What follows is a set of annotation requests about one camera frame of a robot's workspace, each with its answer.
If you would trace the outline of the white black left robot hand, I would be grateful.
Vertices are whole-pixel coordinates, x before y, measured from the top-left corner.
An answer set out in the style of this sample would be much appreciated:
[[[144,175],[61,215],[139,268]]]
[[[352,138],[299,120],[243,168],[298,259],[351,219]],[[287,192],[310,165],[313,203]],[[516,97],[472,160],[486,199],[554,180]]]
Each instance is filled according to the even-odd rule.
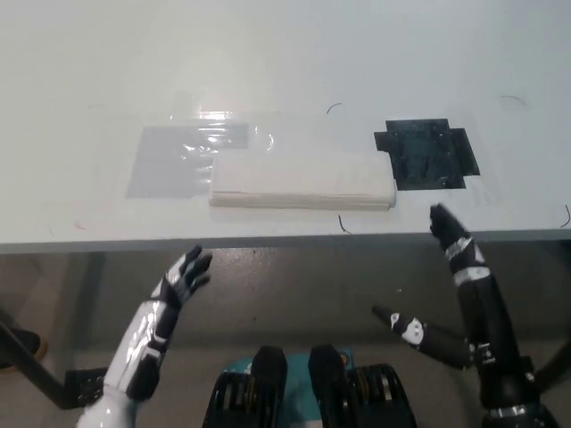
[[[101,397],[85,408],[78,427],[134,427],[137,411],[160,381],[161,364],[179,315],[210,281],[212,254],[200,246],[183,253],[138,307],[103,379]]]

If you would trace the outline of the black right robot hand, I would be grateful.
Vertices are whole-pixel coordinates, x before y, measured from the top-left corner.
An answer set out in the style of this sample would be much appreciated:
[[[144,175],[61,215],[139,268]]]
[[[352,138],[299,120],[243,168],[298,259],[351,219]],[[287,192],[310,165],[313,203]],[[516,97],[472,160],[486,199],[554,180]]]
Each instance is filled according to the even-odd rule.
[[[465,335],[380,305],[372,313],[412,349],[459,370],[475,367],[480,402],[490,419],[531,413],[540,393],[525,370],[500,288],[474,236],[441,203],[430,209],[430,230],[449,263]]]

